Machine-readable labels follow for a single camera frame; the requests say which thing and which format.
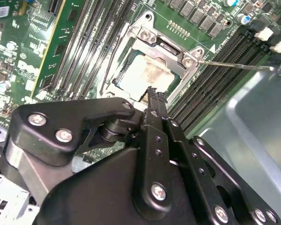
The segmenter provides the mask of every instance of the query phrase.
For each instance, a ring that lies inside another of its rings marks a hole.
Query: ram slot
[[[103,13],[104,15],[108,14],[109,9],[111,8],[111,4],[113,3],[113,1],[111,1],[107,7],[107,12],[103,12],[103,7],[105,5],[106,1],[98,1],[98,4],[96,5],[96,8],[94,10],[94,13],[91,16],[91,19],[89,20],[87,29],[84,33],[84,35],[82,36],[82,41],[79,44],[79,47],[77,48],[77,51],[75,52],[75,56],[74,59],[72,60],[70,66],[68,67],[68,70],[66,72],[67,76],[65,77],[65,79],[63,80],[62,84],[61,84],[61,89],[60,89],[60,94],[63,95],[64,92],[67,91],[68,86],[73,78],[73,73],[77,68],[78,62],[81,59],[83,50],[85,49],[85,47],[88,44],[88,40],[94,30],[95,25],[97,24],[98,19],[100,18],[100,15]]]
[[[99,58],[96,60],[95,66],[92,68],[87,81],[85,82],[84,86],[83,86],[83,90],[76,96],[76,99],[78,98],[85,98],[86,94],[88,93],[91,85],[93,84],[93,81],[99,71],[99,69],[101,68],[101,65],[103,63],[103,61],[106,59],[107,54],[110,50],[110,47],[112,46],[112,44],[116,41],[117,35],[120,32],[120,28],[123,26],[124,21],[126,19],[126,13],[130,10],[130,8],[132,7],[132,4],[134,3],[133,0],[127,0],[123,3],[121,10],[115,20],[114,23],[114,28],[113,30],[109,33],[105,44],[102,48],[103,52],[100,52],[100,56]]]
[[[250,61],[250,65],[255,65],[265,56],[264,52],[260,52],[255,54],[253,59]],[[237,69],[232,69],[231,73],[236,72]],[[184,132],[186,134],[190,133],[199,123],[205,118],[213,109],[216,107],[219,102],[224,101],[226,95],[229,94],[230,91],[247,75],[248,71],[241,70],[235,74],[235,76],[230,80],[230,82],[225,83],[224,87],[222,87],[221,91],[217,91],[217,94],[214,97],[207,97],[207,102],[201,104],[200,108],[196,112],[193,112],[195,115],[192,116],[187,122],[183,124]]]
[[[243,41],[245,37],[238,32],[228,41],[228,43],[221,49],[221,51],[214,57],[213,61],[228,62],[229,56],[235,48]],[[170,116],[176,118],[177,115],[188,105],[189,101],[198,92],[197,89],[201,87],[206,81],[208,81],[218,66],[206,66],[201,72],[200,76],[190,86],[189,90],[181,97],[181,99],[175,104],[170,111]]]
[[[96,50],[98,49],[100,43],[104,39],[108,29],[110,28],[110,24],[116,15],[116,12],[118,10],[118,7],[120,6],[122,1],[116,0],[111,5],[111,10],[108,13],[105,13],[102,18],[102,26],[97,29],[96,36],[93,38],[91,43],[91,49],[88,51],[87,56],[85,57],[85,61],[82,64],[82,67],[79,70],[78,75],[76,76],[76,79],[74,81],[74,84],[72,85],[71,89],[68,92],[67,97],[74,98],[74,94],[76,94],[77,90],[79,89],[83,78],[89,68],[89,66],[92,63],[93,57],[96,53]]]
[[[239,58],[247,51],[247,49],[254,43],[243,41],[237,48],[236,51],[229,56],[230,63],[239,62]],[[186,117],[189,116],[193,108],[200,103],[200,98],[206,95],[208,91],[213,88],[219,81],[230,71],[229,67],[218,67],[212,72],[212,79],[204,81],[200,88],[196,89],[197,94],[191,100],[188,101],[188,105],[185,109],[175,118],[178,123],[182,123]]]
[[[63,58],[61,60],[60,66],[58,68],[58,71],[57,71],[56,75],[54,76],[54,78],[52,80],[52,84],[53,84],[54,87],[56,87],[56,85],[58,84],[58,81],[60,80],[60,78],[61,78],[61,76],[63,74],[66,74],[65,79],[67,79],[67,76],[71,77],[71,74],[68,73],[69,71],[65,70],[66,63],[69,61],[70,53],[73,50],[73,46],[74,46],[75,42],[77,41],[78,34],[79,34],[79,29],[83,25],[82,22],[84,21],[84,18],[86,16],[86,13],[87,13],[88,9],[91,8],[90,13],[89,13],[90,15],[93,15],[93,13],[94,13],[94,11],[96,9],[96,7],[93,7],[92,3],[94,3],[94,1],[86,0],[84,5],[83,5],[82,11],[81,11],[81,15],[79,16],[77,24],[74,27],[74,31],[73,31],[73,34],[72,34],[72,36],[70,38],[70,41],[69,41],[69,44],[67,46],[66,52],[65,52],[65,54],[64,54],[64,56],[63,56]],[[88,18],[88,21],[87,21],[88,24],[89,24],[90,20],[91,20],[91,16]],[[83,40],[83,37],[84,37],[84,35],[81,35],[81,37],[80,37],[80,39],[78,40],[77,43],[81,43],[82,40]]]

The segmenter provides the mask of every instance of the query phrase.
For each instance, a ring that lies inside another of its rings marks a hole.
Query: metal lever
[[[249,65],[227,63],[227,62],[212,62],[212,61],[199,60],[198,63],[205,64],[205,65],[220,66],[220,67],[234,67],[234,68],[248,69],[248,70],[267,70],[267,71],[275,71],[276,70],[275,67],[249,66]]]

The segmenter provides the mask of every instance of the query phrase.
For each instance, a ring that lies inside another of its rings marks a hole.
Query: motherboard
[[[23,104],[123,97],[144,109],[153,86],[189,134],[253,75],[200,60],[263,65],[281,53],[281,1],[0,2],[4,127]]]

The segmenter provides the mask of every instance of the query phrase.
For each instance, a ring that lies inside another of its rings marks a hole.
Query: silver screw
[[[272,212],[270,212],[270,211],[267,210],[266,213],[267,213],[268,217],[270,217],[270,219],[271,219],[274,223],[277,223],[277,219],[276,219],[276,217],[274,216],[274,214],[273,214]]]
[[[126,109],[131,109],[131,106],[130,106],[129,103],[127,103],[127,102],[123,102],[122,105],[123,105],[123,107],[126,108]]]
[[[153,184],[151,187],[152,195],[159,201],[163,201],[166,198],[166,193],[163,187],[159,184]]]
[[[150,33],[149,33],[148,31],[143,30],[143,31],[140,33],[140,37],[141,37],[142,40],[148,41],[148,40],[150,40],[151,35],[150,35]]]
[[[204,145],[204,142],[199,138],[197,138],[197,142],[199,143],[199,145]]]
[[[153,116],[155,116],[155,117],[158,117],[157,112],[156,112],[156,111],[154,111],[154,110],[151,110],[151,114],[152,114]]]
[[[183,60],[182,60],[182,64],[183,66],[185,66],[186,68],[189,68],[193,65],[193,60],[189,57],[185,57]]]
[[[55,137],[60,142],[68,143],[73,139],[72,134],[68,130],[60,129],[56,132]]]
[[[152,42],[156,42],[156,38],[155,38],[155,37],[152,37],[152,38],[151,38],[151,41],[152,41]]]
[[[228,215],[221,206],[218,205],[215,206],[214,212],[220,221],[222,221],[225,224],[228,223]]]
[[[45,116],[42,116],[40,114],[32,114],[28,117],[29,123],[31,123],[34,126],[42,126],[45,125],[47,120]]]
[[[179,125],[177,124],[176,121],[172,120],[171,123],[172,123],[172,125],[173,125],[174,127],[179,127]]]
[[[107,94],[106,94],[106,97],[107,98],[113,98],[115,95],[114,95],[114,93],[112,93],[112,92],[108,92]]]
[[[259,209],[255,209],[255,214],[261,222],[264,222],[264,223],[266,222],[266,217]]]

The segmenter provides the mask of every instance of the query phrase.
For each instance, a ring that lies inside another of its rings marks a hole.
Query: black metal arm
[[[187,140],[149,88],[121,98],[24,105],[13,112],[2,173],[42,205],[35,224],[281,224],[200,137]],[[73,174],[75,154],[125,148]]]

